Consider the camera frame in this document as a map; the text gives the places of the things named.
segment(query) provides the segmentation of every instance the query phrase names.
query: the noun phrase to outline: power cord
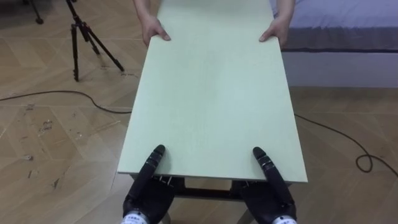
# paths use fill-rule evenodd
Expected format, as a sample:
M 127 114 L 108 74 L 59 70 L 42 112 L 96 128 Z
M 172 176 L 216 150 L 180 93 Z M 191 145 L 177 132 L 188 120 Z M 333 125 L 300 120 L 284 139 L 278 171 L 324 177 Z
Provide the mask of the power cord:
M 7 98 L 0 99 L 0 101 L 6 101 L 6 100 L 12 100 L 12 99 L 17 99 L 17 98 L 22 98 L 22 97 L 27 97 L 27 96 L 34 96 L 34 95 L 42 95 L 42 94 L 47 94 L 47 93 L 73 93 L 81 96 L 85 96 L 91 100 L 91 102 L 96 106 L 98 109 L 109 112 L 109 113 L 114 113 L 114 114 L 130 114 L 131 111 L 113 111 L 109 110 L 106 108 L 103 108 L 102 106 L 98 105 L 95 103 L 94 99 L 87 95 L 86 93 L 80 92 L 80 91 L 73 91 L 73 90 L 52 90 L 52 91 L 40 91 L 36 93 L 29 93 L 29 94 L 23 94 L 23 95 L 18 95 L 18 96 L 11 96 Z
M 303 119 L 303 120 L 305 120 L 305 121 L 308 121 L 308 122 L 310 122 L 310 123 L 316 124 L 316 125 L 318 125 L 318 126 L 321 126 L 321 127 L 323 127 L 323 128 L 329 129 L 330 131 L 334 131 L 334 132 L 336 132 L 336 133 L 338 133 L 338 134 L 340 134 L 340 135 L 342 135 L 342 136 L 348 138 L 349 140 L 353 141 L 355 144 L 357 144 L 357 145 L 365 152 L 365 154 L 363 154 L 363 155 L 361 155 L 361 156 L 358 156 L 358 157 L 355 159 L 356 167 L 357 167 L 360 171 L 365 172 L 365 173 L 370 173 L 370 172 L 372 172 L 372 170 L 373 170 L 373 160 L 372 160 L 372 159 L 375 159 L 375 160 L 378 160 L 378 161 L 380 161 L 381 163 L 383 163 L 388 169 L 391 170 L 391 172 L 392 172 L 393 174 L 395 174 L 395 176 L 398 177 L 398 172 L 397 172 L 396 170 L 394 170 L 394 168 L 392 168 L 386 161 L 384 161 L 383 159 L 381 159 L 381 158 L 379 158 L 379 157 L 377 157 L 377 156 L 374 156 L 374 155 L 369 154 L 368 151 L 365 149 L 365 147 L 364 147 L 363 145 L 361 145 L 361 143 L 359 143 L 357 140 L 355 140 L 354 138 L 352 138 L 351 136 L 349 136 L 349 135 L 347 135 L 347 134 L 345 134 L 345 133 L 342 133 L 342 132 L 339 131 L 339 130 L 336 130 L 336 129 L 334 129 L 334 128 L 331 128 L 331 127 L 329 127 L 329 126 L 326 126 L 326 125 L 324 125 L 324 124 L 318 123 L 318 122 L 316 122 L 316 121 L 312 121 L 312 120 L 310 120 L 310 119 L 308 119 L 308 118 L 304 118 L 303 116 L 300 116 L 300 115 L 298 115 L 298 114 L 294 114 L 294 116 L 296 116 L 296 117 L 298 117 L 298 118 L 301 118 L 301 119 Z M 368 169 L 362 168 L 362 167 L 360 166 L 360 164 L 359 164 L 359 160 L 362 159 L 362 158 L 365 158 L 365 157 L 367 157 L 367 158 L 369 159 L 369 168 L 368 168 Z
M 73 90 L 40 91 L 40 92 L 36 92 L 36 93 L 29 93 L 29 94 L 24 94 L 24 95 L 18 95 L 18 96 L 7 97 L 7 98 L 0 99 L 0 101 L 12 100 L 12 99 L 16 99 L 16 98 L 22 98 L 22 97 L 33 96 L 33 95 L 42 95 L 42 94 L 47 94 L 47 93 L 72 93 L 72 94 L 76 94 L 76 95 L 81 95 L 81 96 L 85 96 L 85 97 L 89 98 L 89 99 L 91 100 L 91 102 L 93 103 L 93 105 L 96 106 L 96 107 L 97 107 L 98 109 L 100 109 L 100 110 L 103 110 L 103 111 L 106 111 L 106 112 L 109 112 L 109 113 L 114 113 L 114 114 L 131 114 L 131 111 L 114 111 L 114 110 L 109 110 L 109 109 L 103 108 L 103 107 L 101 107 L 100 105 L 97 105 L 97 104 L 95 103 L 94 99 L 93 99 L 91 96 L 87 95 L 86 93 L 83 93 L 83 92 L 80 92 L 80 91 L 73 91 Z M 308 122 L 310 122 L 310 123 L 316 124 L 316 125 L 321 126 L 321 127 L 323 127 L 323 128 L 329 129 L 330 131 L 334 131 L 334 132 L 336 132 L 336 133 L 338 133 L 338 134 L 340 134 L 340 135 L 342 135 L 342 136 L 348 138 L 349 140 L 353 141 L 356 145 L 358 145 L 358 146 L 364 151 L 364 153 L 365 153 L 365 154 L 363 154 L 363 155 L 358 156 L 358 157 L 356 158 L 356 160 L 355 160 L 356 167 L 357 167 L 360 171 L 365 172 L 365 173 L 370 173 L 370 172 L 372 172 L 372 170 L 373 170 L 373 159 L 375 159 L 375 160 L 378 160 L 379 162 L 383 163 L 388 169 L 391 170 L 391 172 L 392 172 L 393 174 L 395 174 L 396 177 L 398 177 L 398 172 L 397 172 L 396 170 L 394 170 L 394 168 L 392 168 L 392 166 L 390 166 L 390 165 L 389 165 L 386 161 L 384 161 L 383 159 L 381 159 L 381 158 L 379 158 L 379 157 L 377 157 L 377 156 L 374 156 L 374 155 L 371 155 L 370 153 L 368 153 L 368 151 L 365 149 L 365 147 L 362 146 L 357 140 L 355 140 L 355 139 L 352 138 L 351 136 L 349 136 L 349 135 L 347 135 L 347 134 L 345 134 L 345 133 L 342 133 L 342 132 L 339 131 L 339 130 L 336 130 L 336 129 L 334 129 L 334 128 L 331 128 L 331 127 L 329 127 L 329 126 L 327 126 L 327 125 L 318 123 L 318 122 L 316 122 L 316 121 L 312 121 L 312 120 L 310 120 L 310 119 L 308 119 L 308 118 L 305 118 L 305 117 L 303 117 L 303 116 L 300 116 L 300 115 L 298 115 L 298 114 L 294 114 L 294 115 L 295 115 L 296 117 L 298 117 L 298 118 L 301 118 L 301 119 L 305 120 L 305 121 L 308 121 Z M 364 169 L 364 168 L 361 167 L 360 164 L 359 164 L 359 160 L 362 159 L 362 158 L 365 158 L 365 157 L 367 157 L 367 158 L 369 159 L 369 168 L 368 168 L 368 169 Z

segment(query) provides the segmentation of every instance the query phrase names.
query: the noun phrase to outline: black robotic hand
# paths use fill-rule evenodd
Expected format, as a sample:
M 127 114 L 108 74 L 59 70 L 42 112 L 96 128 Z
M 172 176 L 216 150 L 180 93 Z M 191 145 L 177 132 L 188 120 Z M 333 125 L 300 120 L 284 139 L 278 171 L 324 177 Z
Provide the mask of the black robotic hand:
M 253 153 L 267 182 L 249 182 L 242 188 L 248 210 L 259 224 L 296 224 L 295 203 L 279 171 L 262 149 L 256 147 Z
M 123 224 L 157 224 L 174 199 L 171 177 L 154 177 L 165 152 L 159 145 L 145 161 L 123 203 Z
M 137 198 L 127 194 L 123 203 L 123 217 L 133 212 L 147 224 L 160 223 L 174 199 L 174 189 L 164 179 L 152 178 Z

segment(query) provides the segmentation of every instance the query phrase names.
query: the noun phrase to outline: tripod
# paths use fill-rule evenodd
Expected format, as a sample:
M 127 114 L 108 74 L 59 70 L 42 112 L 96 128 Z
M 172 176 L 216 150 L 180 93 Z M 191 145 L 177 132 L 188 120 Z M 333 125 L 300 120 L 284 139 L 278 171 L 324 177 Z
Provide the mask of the tripod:
M 93 39 L 97 44 L 105 51 L 105 53 L 108 55 L 108 57 L 113 61 L 113 63 L 120 69 L 120 71 L 124 71 L 123 66 L 119 63 L 116 58 L 114 58 L 107 50 L 105 45 L 99 40 L 99 38 L 94 34 L 94 32 L 91 30 L 91 28 L 86 24 L 86 22 L 83 22 L 80 17 L 77 15 L 75 8 L 73 7 L 73 4 L 71 0 L 66 0 L 69 10 L 72 13 L 73 20 L 75 21 L 74 24 L 71 25 L 71 34 L 72 34 L 72 47 L 73 47 L 73 63 L 74 63 L 74 69 L 73 69 L 73 76 L 76 82 L 79 81 L 79 64 L 78 64 L 78 50 L 77 50 L 77 27 L 79 27 L 81 35 L 83 36 L 85 42 L 90 42 L 94 53 L 96 55 L 100 54 L 100 51 L 98 50 L 97 46 L 95 45 Z

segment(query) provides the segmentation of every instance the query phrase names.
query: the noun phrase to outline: person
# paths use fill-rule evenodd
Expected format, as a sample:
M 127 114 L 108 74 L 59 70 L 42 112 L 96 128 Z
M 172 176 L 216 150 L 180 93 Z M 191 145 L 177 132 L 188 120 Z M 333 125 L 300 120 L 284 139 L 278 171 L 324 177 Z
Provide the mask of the person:
M 166 30 L 163 29 L 160 21 L 150 14 L 150 0 L 133 1 L 142 27 L 142 39 L 146 46 L 149 45 L 150 38 L 155 35 L 161 36 L 164 40 L 171 40 Z M 277 17 L 271 22 L 268 29 L 261 34 L 259 38 L 260 42 L 266 41 L 271 36 L 276 36 L 279 39 L 279 45 L 281 47 L 286 44 L 294 6 L 295 0 L 277 0 Z

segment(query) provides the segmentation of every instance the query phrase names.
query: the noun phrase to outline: gray bed mattress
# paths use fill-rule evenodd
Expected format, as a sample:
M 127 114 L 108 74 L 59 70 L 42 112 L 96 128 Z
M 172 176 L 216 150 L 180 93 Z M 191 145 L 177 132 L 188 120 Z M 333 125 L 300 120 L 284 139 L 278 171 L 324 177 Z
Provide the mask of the gray bed mattress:
M 296 0 L 285 48 L 398 50 L 398 0 Z

